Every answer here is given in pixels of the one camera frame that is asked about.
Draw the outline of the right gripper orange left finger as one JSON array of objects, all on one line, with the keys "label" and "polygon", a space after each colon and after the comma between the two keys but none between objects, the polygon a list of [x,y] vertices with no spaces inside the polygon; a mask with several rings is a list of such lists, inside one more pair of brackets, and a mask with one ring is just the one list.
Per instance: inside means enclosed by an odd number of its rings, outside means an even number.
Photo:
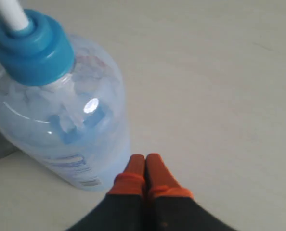
[{"label": "right gripper orange left finger", "polygon": [[130,157],[104,199],[70,231],[140,231],[145,190],[145,158]]}]

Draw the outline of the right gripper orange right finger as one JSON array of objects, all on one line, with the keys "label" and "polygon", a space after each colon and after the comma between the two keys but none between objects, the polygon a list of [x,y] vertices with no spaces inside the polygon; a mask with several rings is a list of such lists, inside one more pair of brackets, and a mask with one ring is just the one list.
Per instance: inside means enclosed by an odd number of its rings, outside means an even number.
[{"label": "right gripper orange right finger", "polygon": [[149,154],[145,160],[150,203],[151,231],[233,231],[201,207],[192,192],[181,186],[170,173],[159,154]]}]

